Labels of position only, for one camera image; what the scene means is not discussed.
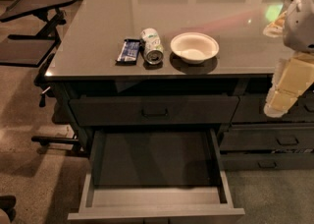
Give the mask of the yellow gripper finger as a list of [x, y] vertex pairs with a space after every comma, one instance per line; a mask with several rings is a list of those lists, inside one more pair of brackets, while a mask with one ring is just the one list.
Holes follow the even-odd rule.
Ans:
[[282, 117], [313, 84], [313, 54], [295, 52], [288, 60], [281, 59], [266, 97], [264, 113], [271, 118]]
[[269, 37], [279, 37], [283, 35], [287, 12], [282, 12], [274, 21], [269, 23], [263, 30], [263, 34]]

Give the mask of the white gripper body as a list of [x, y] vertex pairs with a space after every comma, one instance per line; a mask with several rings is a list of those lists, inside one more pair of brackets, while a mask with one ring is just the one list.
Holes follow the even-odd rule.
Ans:
[[283, 41], [300, 52], [314, 52], [314, 0], [293, 0], [288, 6]]

